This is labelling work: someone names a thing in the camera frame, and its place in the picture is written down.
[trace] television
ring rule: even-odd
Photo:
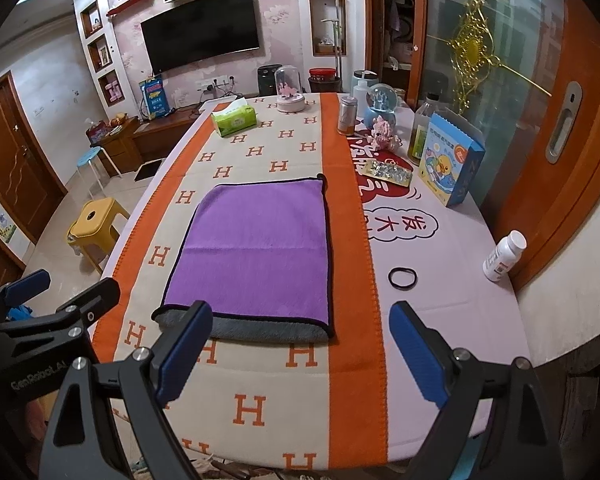
[[[195,0],[142,22],[154,74],[259,48],[253,0]]]

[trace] snow globe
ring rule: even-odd
[[[389,85],[378,83],[368,90],[373,105],[365,112],[364,123],[369,130],[373,129],[375,119],[382,117],[387,121],[391,130],[395,127],[395,108],[398,107],[398,95]]]
[[[302,95],[300,73],[296,67],[284,65],[275,71],[275,88],[277,89],[277,110],[292,114],[304,110],[306,104]]]

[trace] red lid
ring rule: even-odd
[[[309,74],[317,77],[334,77],[336,75],[336,69],[334,68],[311,68]]]

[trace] plastic stool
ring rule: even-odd
[[[80,175],[80,178],[84,182],[84,185],[87,187],[87,191],[89,192],[89,196],[91,197],[91,199],[93,199],[93,193],[91,192],[90,186],[87,184],[84,177],[80,173],[80,168],[82,166],[86,166],[87,164],[89,165],[89,167],[91,168],[91,171],[93,171],[93,174],[96,176],[96,180],[98,181],[98,185],[100,186],[100,189],[102,190],[102,194],[105,194],[104,188],[102,187],[102,183],[100,182],[100,176],[98,175],[98,172],[96,171],[96,169],[93,167],[93,164],[91,164],[91,160],[96,158],[98,156],[99,152],[104,153],[104,156],[106,156],[107,159],[109,159],[109,162],[111,163],[111,166],[113,166],[113,169],[116,170],[116,173],[119,176],[122,176],[122,173],[120,173],[120,170],[118,169],[118,167],[113,163],[113,160],[111,160],[111,157],[109,156],[109,153],[107,153],[107,150],[105,150],[102,146],[95,146],[94,148],[91,148],[87,153],[85,153],[78,159],[78,164],[77,164],[78,175]]]
[[[89,254],[87,246],[94,244],[105,254],[111,254],[120,238],[120,234],[113,227],[113,220],[119,214],[129,219],[129,213],[115,199],[91,200],[82,207],[80,216],[66,234],[67,243],[71,247],[79,247],[100,274],[102,268]]]

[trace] folded towel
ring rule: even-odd
[[[214,337],[278,343],[332,337],[325,184],[318,175],[213,188],[193,215],[152,318],[168,325],[165,314],[174,305],[204,300],[215,317]]]

